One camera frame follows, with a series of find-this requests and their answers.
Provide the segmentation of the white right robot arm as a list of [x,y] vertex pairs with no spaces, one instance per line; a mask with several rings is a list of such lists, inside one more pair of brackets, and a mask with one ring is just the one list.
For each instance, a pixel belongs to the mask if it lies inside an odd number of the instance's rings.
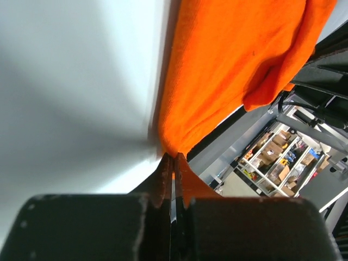
[[277,109],[294,105],[309,109],[313,125],[325,123],[347,132],[347,23],[344,23],[317,45],[315,54],[291,80],[293,94],[305,102],[291,102],[283,92]]

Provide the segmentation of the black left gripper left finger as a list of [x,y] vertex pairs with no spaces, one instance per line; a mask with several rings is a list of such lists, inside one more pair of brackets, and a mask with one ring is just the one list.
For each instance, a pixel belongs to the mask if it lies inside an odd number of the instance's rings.
[[173,158],[165,153],[155,171],[129,194],[146,194],[155,208],[160,208],[165,200],[171,199]]

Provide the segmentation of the orange t shirt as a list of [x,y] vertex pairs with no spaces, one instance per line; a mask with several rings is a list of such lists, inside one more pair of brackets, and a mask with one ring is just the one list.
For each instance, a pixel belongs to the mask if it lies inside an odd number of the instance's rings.
[[238,107],[291,90],[335,5],[182,1],[159,113],[163,151],[187,154]]

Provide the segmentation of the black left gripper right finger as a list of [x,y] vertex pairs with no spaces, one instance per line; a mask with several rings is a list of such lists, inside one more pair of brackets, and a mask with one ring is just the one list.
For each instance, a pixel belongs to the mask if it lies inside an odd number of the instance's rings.
[[176,199],[188,209],[190,202],[197,198],[222,198],[190,168],[186,157],[178,153],[173,162]]

